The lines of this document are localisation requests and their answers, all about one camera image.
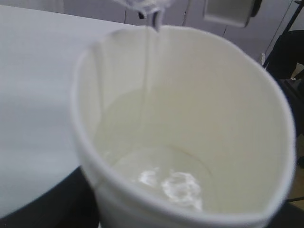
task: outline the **table surface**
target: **table surface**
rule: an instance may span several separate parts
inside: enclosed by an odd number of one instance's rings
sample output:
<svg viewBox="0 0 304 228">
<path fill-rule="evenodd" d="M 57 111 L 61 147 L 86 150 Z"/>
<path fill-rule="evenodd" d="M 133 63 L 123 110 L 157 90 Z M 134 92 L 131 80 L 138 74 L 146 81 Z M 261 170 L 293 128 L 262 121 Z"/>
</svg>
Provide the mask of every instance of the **table surface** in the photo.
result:
<svg viewBox="0 0 304 228">
<path fill-rule="evenodd" d="M 78 166 L 68 112 L 73 65 L 88 45 L 129 27 L 0 6 L 0 218 Z"/>
</svg>

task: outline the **water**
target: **water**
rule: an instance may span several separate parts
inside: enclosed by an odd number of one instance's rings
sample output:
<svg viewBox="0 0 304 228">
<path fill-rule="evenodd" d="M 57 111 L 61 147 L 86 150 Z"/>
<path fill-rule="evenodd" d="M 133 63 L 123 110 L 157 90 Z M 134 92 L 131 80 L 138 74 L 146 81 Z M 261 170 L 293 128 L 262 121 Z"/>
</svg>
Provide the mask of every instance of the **water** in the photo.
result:
<svg viewBox="0 0 304 228">
<path fill-rule="evenodd" d="M 144 109 L 142 94 L 126 93 L 105 110 L 95 135 L 97 151 L 131 183 L 160 199 L 193 211 L 218 210 L 211 171 L 179 143 L 187 132 L 165 124 L 179 121 L 174 114 L 180 107 L 167 105 L 176 104 L 176 92 L 149 91 Z"/>
</svg>

